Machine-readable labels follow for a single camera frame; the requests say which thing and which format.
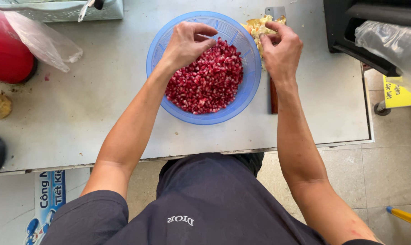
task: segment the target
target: cleaver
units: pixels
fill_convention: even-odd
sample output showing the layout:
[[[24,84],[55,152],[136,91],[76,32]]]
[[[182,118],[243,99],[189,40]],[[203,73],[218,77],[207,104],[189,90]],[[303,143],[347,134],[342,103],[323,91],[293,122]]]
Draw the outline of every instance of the cleaver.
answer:
[[[287,18],[285,7],[267,7],[264,9],[264,13],[266,15],[271,15],[272,20],[281,18],[281,15],[284,15]],[[270,88],[270,113],[278,114],[277,90],[275,89],[274,81],[272,81],[271,77],[269,77],[269,88]]]

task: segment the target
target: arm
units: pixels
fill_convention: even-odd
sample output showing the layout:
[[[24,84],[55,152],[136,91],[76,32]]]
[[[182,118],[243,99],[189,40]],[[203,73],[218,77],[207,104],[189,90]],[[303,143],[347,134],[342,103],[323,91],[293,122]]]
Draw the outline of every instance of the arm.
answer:
[[[302,110],[296,69],[302,41],[290,27],[268,22],[277,34],[261,35],[263,57],[278,94],[277,148],[283,176],[307,225],[328,243],[353,239],[379,242],[369,227],[334,192]]]
[[[174,27],[163,57],[104,140],[81,196],[111,190],[126,198],[128,181],[147,146],[171,76],[216,44],[202,35],[217,33],[200,23],[181,22]]]

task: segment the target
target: cartoon character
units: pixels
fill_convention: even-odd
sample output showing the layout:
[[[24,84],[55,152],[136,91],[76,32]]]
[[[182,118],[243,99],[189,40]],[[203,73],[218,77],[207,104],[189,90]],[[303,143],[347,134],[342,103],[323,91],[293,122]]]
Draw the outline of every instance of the cartoon character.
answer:
[[[25,239],[25,245],[38,245],[41,241],[46,232],[48,231],[48,227],[51,224],[51,221],[54,217],[56,211],[51,209],[48,214],[46,215],[45,224],[41,226],[41,223],[38,219],[32,219],[27,226],[27,238]]]

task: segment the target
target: blue bowl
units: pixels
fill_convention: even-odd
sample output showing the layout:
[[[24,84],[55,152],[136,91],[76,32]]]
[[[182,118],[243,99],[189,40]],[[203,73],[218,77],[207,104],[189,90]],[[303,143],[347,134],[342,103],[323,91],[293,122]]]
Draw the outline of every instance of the blue bowl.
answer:
[[[243,81],[239,85],[237,95],[227,108],[216,113],[194,115],[178,108],[163,97],[161,106],[174,117],[188,123],[210,125],[222,123],[239,114],[245,109],[257,92],[261,77],[261,60],[257,46],[251,35],[235,20],[223,14],[210,11],[197,11],[178,16],[167,23],[155,36],[147,57],[147,76],[149,77],[154,67],[161,59],[165,48],[171,38],[174,26],[182,21],[201,22],[212,26],[218,31],[214,39],[221,37],[229,45],[234,45],[241,52],[243,65]]]

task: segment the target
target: white basket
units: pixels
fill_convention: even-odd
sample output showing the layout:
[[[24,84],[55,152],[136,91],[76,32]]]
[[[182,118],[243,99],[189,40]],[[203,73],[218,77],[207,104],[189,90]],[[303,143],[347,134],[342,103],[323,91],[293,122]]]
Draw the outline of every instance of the white basket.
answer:
[[[86,1],[16,3],[15,0],[0,0],[0,10],[16,11],[32,20],[41,22],[78,21],[80,10]],[[124,17],[122,0],[105,0],[102,10],[88,8],[85,20],[116,20]]]

